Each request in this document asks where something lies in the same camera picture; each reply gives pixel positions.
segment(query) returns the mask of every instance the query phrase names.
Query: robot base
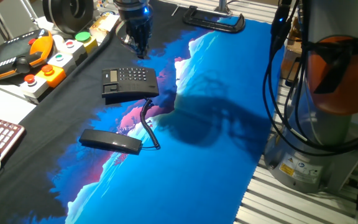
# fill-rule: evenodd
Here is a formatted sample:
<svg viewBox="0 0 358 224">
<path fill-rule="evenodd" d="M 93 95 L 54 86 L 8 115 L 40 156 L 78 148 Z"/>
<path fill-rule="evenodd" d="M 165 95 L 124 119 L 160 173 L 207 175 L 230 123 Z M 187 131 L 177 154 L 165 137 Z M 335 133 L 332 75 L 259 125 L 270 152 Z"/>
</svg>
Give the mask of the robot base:
<svg viewBox="0 0 358 224">
<path fill-rule="evenodd" d="M 354 139 L 355 136 L 350 134 L 351 116 L 336 116 L 322 112 L 315 108 L 311 99 L 308 101 L 307 97 L 309 96 L 304 92 L 300 99 L 298 115 L 300 126 L 308 139 L 328 146 L 340 144 L 346 139 Z M 299 132 L 294 115 L 290 117 L 289 123 Z M 327 153 L 303 144 L 287 128 L 283 128 L 282 133 L 290 143 L 302 151 Z M 309 156 L 295 151 L 278 134 L 267 143 L 264 154 L 267 169 L 278 181 L 304 193 L 339 191 L 358 165 L 358 150 L 336 156 Z"/>
</svg>

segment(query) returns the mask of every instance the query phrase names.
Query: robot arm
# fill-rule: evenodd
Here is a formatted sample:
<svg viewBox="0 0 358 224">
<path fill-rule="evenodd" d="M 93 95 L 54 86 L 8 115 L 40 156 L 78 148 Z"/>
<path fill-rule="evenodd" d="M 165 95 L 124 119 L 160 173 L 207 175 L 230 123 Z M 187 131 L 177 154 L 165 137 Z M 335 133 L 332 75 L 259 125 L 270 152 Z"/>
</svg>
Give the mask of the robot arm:
<svg viewBox="0 0 358 224">
<path fill-rule="evenodd" d="M 121 43 L 139 58 L 144 58 L 149 47 L 152 31 L 153 8 L 149 0 L 114 0 L 118 8 L 121 23 L 116 29 Z M 125 27 L 126 35 L 120 37 L 121 28 Z"/>
</svg>

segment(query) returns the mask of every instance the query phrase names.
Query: white paper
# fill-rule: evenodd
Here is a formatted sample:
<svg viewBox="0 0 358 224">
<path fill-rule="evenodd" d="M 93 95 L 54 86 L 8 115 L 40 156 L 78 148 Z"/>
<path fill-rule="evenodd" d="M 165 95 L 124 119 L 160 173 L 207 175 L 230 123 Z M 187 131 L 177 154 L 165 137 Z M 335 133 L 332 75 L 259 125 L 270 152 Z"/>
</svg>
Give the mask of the white paper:
<svg viewBox="0 0 358 224">
<path fill-rule="evenodd" d="M 99 29 L 104 29 L 110 32 L 118 19 L 119 16 L 117 15 L 108 15 L 107 18 L 105 18 L 104 21 L 100 24 Z"/>
<path fill-rule="evenodd" d="M 35 105 L 16 96 L 0 91 L 0 119 L 19 124 Z"/>
</svg>

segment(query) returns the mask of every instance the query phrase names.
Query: green button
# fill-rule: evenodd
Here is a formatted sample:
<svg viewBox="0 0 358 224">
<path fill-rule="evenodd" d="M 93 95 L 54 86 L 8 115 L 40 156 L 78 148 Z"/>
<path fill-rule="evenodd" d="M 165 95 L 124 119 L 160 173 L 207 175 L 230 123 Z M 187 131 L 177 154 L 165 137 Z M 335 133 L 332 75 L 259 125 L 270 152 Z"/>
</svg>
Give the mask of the green button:
<svg viewBox="0 0 358 224">
<path fill-rule="evenodd" d="M 86 42 L 89 38 L 91 38 L 91 34 L 89 32 L 80 32 L 75 35 L 75 39 L 80 42 Z"/>
</svg>

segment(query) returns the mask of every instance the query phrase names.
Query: warning label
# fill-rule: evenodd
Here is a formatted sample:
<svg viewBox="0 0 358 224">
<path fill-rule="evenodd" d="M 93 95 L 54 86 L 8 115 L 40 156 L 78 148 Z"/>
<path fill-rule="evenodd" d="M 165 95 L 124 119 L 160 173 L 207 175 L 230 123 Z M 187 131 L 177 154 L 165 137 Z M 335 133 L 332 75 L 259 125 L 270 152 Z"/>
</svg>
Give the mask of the warning label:
<svg viewBox="0 0 358 224">
<path fill-rule="evenodd" d="M 322 166 L 305 163 L 287 153 L 280 165 L 280 170 L 292 176 L 294 179 L 312 184 L 318 180 L 321 168 Z"/>
</svg>

